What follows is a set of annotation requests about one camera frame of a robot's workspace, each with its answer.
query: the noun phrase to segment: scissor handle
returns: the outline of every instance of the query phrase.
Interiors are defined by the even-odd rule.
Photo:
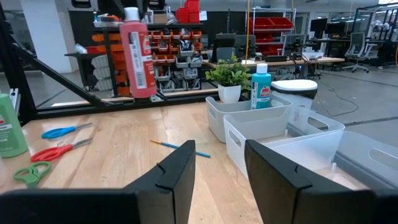
[[[71,144],[61,147],[52,147],[50,149],[44,149],[36,154],[34,154],[30,161],[37,162],[37,161],[52,161],[54,159],[59,158],[62,154],[66,153],[67,151],[73,149]]]
[[[39,172],[38,166],[46,166],[45,170]],[[49,162],[36,162],[28,168],[23,168],[15,172],[14,179],[22,180],[26,183],[28,188],[36,187],[39,180],[44,177],[48,172],[50,172],[51,164]]]
[[[15,172],[14,179],[23,180],[26,184],[32,184],[39,180],[39,178],[36,175],[34,175],[34,172],[35,171],[31,167],[22,168],[22,169],[18,170],[17,172]]]
[[[61,136],[64,136],[72,131],[75,131],[76,127],[71,126],[71,127],[67,127],[67,128],[57,128],[54,130],[50,130],[50,131],[46,131],[42,134],[42,138],[44,139],[55,139],[55,138],[59,138]]]

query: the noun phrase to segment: bottle cap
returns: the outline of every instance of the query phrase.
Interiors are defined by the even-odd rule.
[[[268,72],[268,64],[266,63],[261,63],[257,64],[257,72],[259,74],[266,74]]]
[[[124,8],[124,14],[126,17],[124,18],[124,21],[140,21],[139,19],[139,12],[137,7],[125,7]]]

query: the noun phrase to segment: blue scissors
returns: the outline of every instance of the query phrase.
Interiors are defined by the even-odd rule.
[[[82,124],[79,126],[71,126],[71,127],[67,127],[67,128],[57,128],[57,129],[53,129],[50,131],[46,131],[42,134],[42,138],[44,139],[55,139],[55,138],[59,138],[61,136],[64,136],[70,132],[74,132],[77,129],[81,129],[81,128],[85,128],[87,126],[92,125],[93,123],[88,123],[88,124]]]

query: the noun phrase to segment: potted plant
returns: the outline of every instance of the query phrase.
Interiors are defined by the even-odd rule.
[[[231,60],[219,60],[216,68],[206,72],[206,79],[218,82],[218,96],[223,103],[239,101],[241,90],[250,90],[249,69],[232,55]]]

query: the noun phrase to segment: green plant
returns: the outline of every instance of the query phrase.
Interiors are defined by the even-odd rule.
[[[250,90],[251,74],[247,73],[249,70],[239,63],[236,56],[232,54],[231,60],[219,60],[214,70],[206,72],[206,79],[216,81],[225,87],[241,85],[242,90]]]

